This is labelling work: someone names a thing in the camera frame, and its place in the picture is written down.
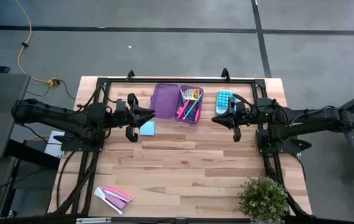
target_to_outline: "sticky note pad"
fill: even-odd
[[[154,135],[154,121],[147,121],[141,126],[139,134],[140,135]]]

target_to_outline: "concrete floor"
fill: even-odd
[[[354,1],[258,0],[263,29],[354,30]],[[30,0],[21,1],[36,26],[186,27],[255,29],[250,0]],[[14,1],[0,0],[1,25],[26,25]],[[28,32],[0,30],[0,65],[20,73],[17,54]],[[354,35],[264,35],[273,78],[282,78],[292,109],[340,106],[354,97]],[[32,76],[57,77],[77,92],[82,75],[264,77],[257,34],[164,32],[33,32],[22,64]],[[30,86],[42,94],[45,87]],[[71,108],[65,90],[37,99]],[[52,128],[31,125],[39,134]],[[32,134],[16,127],[15,140]],[[314,215],[354,221],[354,183],[340,176],[354,166],[342,134],[303,136]]]

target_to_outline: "yellow extension cord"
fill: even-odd
[[[26,43],[26,45],[27,45],[27,44],[29,43],[29,40],[30,40],[31,36],[32,36],[32,23],[30,22],[29,16],[28,16],[27,13],[25,12],[25,10],[23,9],[23,7],[22,7],[21,4],[19,3],[19,1],[18,1],[18,0],[15,0],[15,2],[18,4],[18,6],[20,7],[20,9],[22,9],[22,12],[25,14],[26,19],[27,19],[27,21],[28,21],[28,23],[29,23],[29,28],[30,28],[30,29],[29,29],[29,30],[30,30],[30,31],[29,31],[29,36],[27,37],[27,40],[24,42],[24,43]],[[24,45],[22,45],[21,51],[19,52],[19,55],[17,56],[17,65],[19,66],[19,68],[20,68],[20,70],[23,72],[23,74],[27,74],[27,73],[25,72],[25,70],[23,70],[22,65],[21,65],[21,57],[22,57],[22,53],[23,53],[23,51],[24,51],[25,48],[26,48],[26,47],[25,47]],[[52,78],[52,79],[50,79],[50,80],[41,80],[41,79],[39,79],[39,78],[32,77],[32,79],[35,80],[35,81],[38,81],[38,82],[47,83],[50,87],[55,86],[55,83],[54,83],[54,81],[53,81],[54,78]]]

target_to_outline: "pink stapler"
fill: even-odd
[[[102,199],[102,201],[115,209],[120,215],[123,214],[122,209],[126,206],[126,202],[132,200],[130,196],[109,187],[97,187],[94,195]]]

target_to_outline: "wooden table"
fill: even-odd
[[[82,77],[77,104],[85,104],[95,90],[97,77]],[[269,98],[286,105],[281,79],[265,79]],[[218,90],[230,90],[253,102],[251,86],[244,84],[192,84],[204,89],[200,121],[197,124],[157,119],[155,136],[140,136],[129,142],[123,129],[112,129],[100,153],[93,190],[97,186],[116,188],[133,201],[124,217],[244,218],[236,209],[247,177],[264,176],[263,158],[258,153],[256,125],[241,127],[241,141],[233,142],[233,131],[211,122],[215,116]],[[139,105],[148,108],[155,83],[112,83],[109,97],[126,100],[135,93]],[[67,154],[62,157],[62,167]],[[82,154],[75,153],[65,168],[60,201],[66,199],[77,181]],[[281,154],[287,189],[299,205],[311,213],[301,166],[289,154]],[[56,186],[49,212],[55,210]],[[80,207],[84,201],[82,191]],[[98,197],[92,196],[90,216],[118,216]]]

